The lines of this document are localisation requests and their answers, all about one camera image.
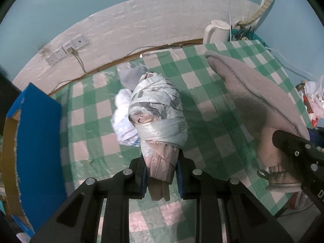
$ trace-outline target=electrical cable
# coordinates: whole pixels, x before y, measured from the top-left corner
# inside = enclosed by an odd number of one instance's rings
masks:
[[[138,49],[141,49],[141,48],[156,48],[156,47],[161,47],[161,46],[145,46],[145,47],[139,47],[139,48],[136,48],[136,49],[134,49],[133,51],[129,52],[126,56],[131,55],[134,51],[136,51],[136,50],[138,50]],[[67,49],[67,53],[69,53],[69,54],[73,54],[73,55],[75,56],[75,58],[77,59],[77,61],[79,62],[80,66],[81,66],[81,68],[82,68],[82,70],[83,70],[83,72],[84,72],[85,74],[87,74],[87,75],[90,75],[88,72],[86,72],[85,67],[84,67],[84,64],[83,64],[83,61],[82,61],[82,59],[78,56],[77,51],[76,51],[75,49],[73,49],[73,48],[68,48],[68,49]],[[57,84],[57,85],[55,86],[55,88],[52,89],[52,91],[51,91],[50,93],[48,93],[48,95],[50,95],[53,91],[55,91],[56,88],[57,88],[59,85],[61,85],[62,83],[64,83],[64,82],[71,82],[71,81],[74,81],[74,80],[75,80],[75,79],[69,79],[69,80],[63,80],[63,81],[61,81],[59,84]]]
[[[272,49],[272,48],[268,48],[268,47],[265,47],[266,49],[269,49],[269,50],[273,50],[273,51],[275,51],[275,52],[277,52],[289,65],[291,65],[291,66],[293,66],[294,68],[296,68],[296,69],[298,69],[298,70],[300,70],[300,71],[302,71],[302,72],[305,72],[306,74],[308,74],[308,75],[310,75],[314,80],[316,80],[316,78],[311,74],[311,73],[309,73],[309,72],[307,72],[307,71],[304,71],[304,70],[302,70],[302,69],[299,69],[298,67],[295,67],[293,64],[291,64],[279,51],[277,51],[277,50],[275,50],[275,49]],[[309,79],[308,77],[305,77],[305,76],[303,76],[302,74],[299,74],[299,73],[297,73],[296,71],[294,71],[294,70],[292,70],[292,69],[290,69],[290,68],[288,68],[288,67],[283,67],[283,68],[285,68],[285,69],[288,69],[288,70],[290,70],[291,72],[293,72],[294,74],[296,74],[296,75],[298,75],[298,76],[300,76],[300,77],[302,77],[302,78],[304,78],[304,79],[307,79],[308,81],[312,81],[312,79]]]
[[[307,210],[307,209],[309,209],[310,207],[312,207],[314,205],[314,203],[312,203],[309,207],[306,207],[305,209],[303,209],[303,210],[300,210],[300,211],[296,211],[296,212],[293,212],[293,213],[290,213],[290,214],[286,214],[286,215],[281,215],[281,216],[279,216],[279,217],[282,217],[282,216],[287,216],[287,215],[293,215],[293,214],[297,214],[297,213],[300,213],[300,212],[302,212],[302,211],[305,211],[305,210]]]
[[[228,17],[229,17],[229,41],[232,41],[232,21],[231,21],[231,13],[229,11],[229,2],[227,0],[227,9],[228,9]]]
[[[76,57],[76,59],[77,59],[77,61],[79,62],[80,66],[81,66],[81,68],[82,68],[82,70],[83,70],[83,72],[84,72],[85,74],[87,74],[87,75],[90,76],[90,74],[89,74],[88,72],[86,72],[86,70],[85,70],[85,68],[84,68],[83,61],[82,61],[82,59],[79,57],[78,52],[77,52],[76,50],[72,49],[72,55],[74,55],[74,56]]]

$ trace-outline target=power outlet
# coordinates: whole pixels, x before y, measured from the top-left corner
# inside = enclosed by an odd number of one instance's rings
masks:
[[[88,43],[88,41],[83,37],[83,35],[79,35],[78,37],[72,39],[72,42],[76,45],[77,49],[83,47]]]
[[[56,64],[59,60],[57,59],[56,56],[54,56],[54,54],[50,54],[50,56],[48,56],[47,58],[45,58],[46,62],[52,66],[54,64]]]
[[[60,47],[53,52],[53,55],[58,60],[61,60],[62,58],[65,58],[67,56],[67,53],[64,51],[63,47]]]
[[[66,42],[62,47],[63,47],[64,51],[65,51],[67,54],[68,54],[68,52],[67,52],[67,49],[68,49],[68,48],[77,49],[77,46],[72,42],[72,40],[69,41],[69,42]]]

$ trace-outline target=gray sock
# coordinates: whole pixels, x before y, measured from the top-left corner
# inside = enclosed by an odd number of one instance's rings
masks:
[[[143,64],[134,62],[120,64],[117,70],[121,84],[131,91],[134,91],[140,77],[148,71]]]

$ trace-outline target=wall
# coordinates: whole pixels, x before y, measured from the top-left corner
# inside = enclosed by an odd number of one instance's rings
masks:
[[[0,25],[0,65],[13,80],[54,37],[91,14],[127,0],[16,0]],[[261,0],[249,0],[260,4]]]
[[[304,77],[314,80],[324,75],[324,27],[307,0],[275,0],[260,19],[256,34],[286,58],[272,51],[294,71],[286,70],[294,85]]]
[[[231,19],[249,18],[260,7],[248,0],[229,0]],[[24,89],[32,82],[50,93],[84,73],[73,55],[50,66],[46,57],[83,34],[88,44],[78,49],[87,72],[128,56],[143,47],[170,45],[202,38],[212,19],[229,22],[226,0],[129,0],[75,23],[44,46],[13,80]]]

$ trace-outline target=plastic bag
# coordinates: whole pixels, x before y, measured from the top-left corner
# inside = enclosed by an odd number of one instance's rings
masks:
[[[179,91],[162,75],[147,72],[131,96],[129,120],[141,138],[151,198],[168,201],[179,149],[188,138]]]
[[[131,100],[132,91],[121,89],[115,97],[117,109],[111,118],[111,125],[117,135],[119,144],[127,146],[140,146],[140,137],[134,125],[128,119],[128,107]]]
[[[324,118],[324,76],[321,76],[317,82],[307,81],[304,90],[313,110],[313,117]]]

